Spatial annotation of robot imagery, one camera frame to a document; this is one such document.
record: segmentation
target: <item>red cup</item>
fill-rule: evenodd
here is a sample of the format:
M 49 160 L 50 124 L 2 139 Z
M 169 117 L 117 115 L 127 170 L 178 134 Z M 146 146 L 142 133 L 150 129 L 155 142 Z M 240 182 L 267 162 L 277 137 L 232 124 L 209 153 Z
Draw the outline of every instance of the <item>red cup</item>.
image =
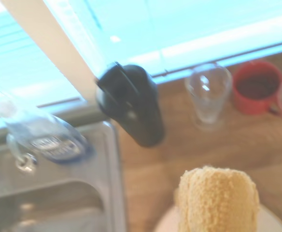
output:
M 277 104 L 282 73 L 266 61 L 243 64 L 233 75 L 233 102 L 242 113 L 258 115 Z

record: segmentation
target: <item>dish soap bottle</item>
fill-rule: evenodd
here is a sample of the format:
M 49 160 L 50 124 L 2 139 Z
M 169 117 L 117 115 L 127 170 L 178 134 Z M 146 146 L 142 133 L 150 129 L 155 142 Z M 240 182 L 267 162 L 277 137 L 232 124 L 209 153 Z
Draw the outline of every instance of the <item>dish soap bottle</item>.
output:
M 84 156 L 90 148 L 76 128 L 35 106 L 1 100 L 0 117 L 7 125 L 9 141 L 50 161 L 72 161 Z

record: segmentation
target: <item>stainless steel sink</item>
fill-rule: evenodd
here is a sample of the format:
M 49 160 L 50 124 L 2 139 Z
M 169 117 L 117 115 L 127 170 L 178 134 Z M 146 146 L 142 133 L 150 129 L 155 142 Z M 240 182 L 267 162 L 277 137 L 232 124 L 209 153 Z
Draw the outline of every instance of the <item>stainless steel sink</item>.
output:
M 106 122 L 79 128 L 88 157 L 55 164 L 36 156 L 23 172 L 0 145 L 0 232 L 126 232 L 116 136 Z

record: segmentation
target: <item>white plate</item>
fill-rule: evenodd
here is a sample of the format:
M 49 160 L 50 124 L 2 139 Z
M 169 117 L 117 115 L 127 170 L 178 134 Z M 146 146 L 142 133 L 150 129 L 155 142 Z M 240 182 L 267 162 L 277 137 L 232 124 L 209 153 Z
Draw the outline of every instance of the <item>white plate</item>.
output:
M 179 215 L 173 206 L 159 221 L 154 232 L 177 232 Z M 260 207 L 257 232 L 282 232 L 282 221 L 264 206 Z

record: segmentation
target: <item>countertop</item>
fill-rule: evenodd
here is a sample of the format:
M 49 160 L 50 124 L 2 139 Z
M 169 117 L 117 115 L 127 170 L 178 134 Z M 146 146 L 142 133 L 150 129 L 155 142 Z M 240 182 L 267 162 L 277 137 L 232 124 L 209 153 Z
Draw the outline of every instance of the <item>countertop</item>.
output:
M 266 59 L 282 71 L 282 54 Z M 119 128 L 129 231 L 153 231 L 173 204 L 180 176 L 204 165 L 245 171 L 257 184 L 261 203 L 282 220 L 282 118 L 243 115 L 229 100 L 225 124 L 212 132 L 200 131 L 183 80 L 160 86 L 159 93 L 166 127 L 161 144 L 140 147 Z

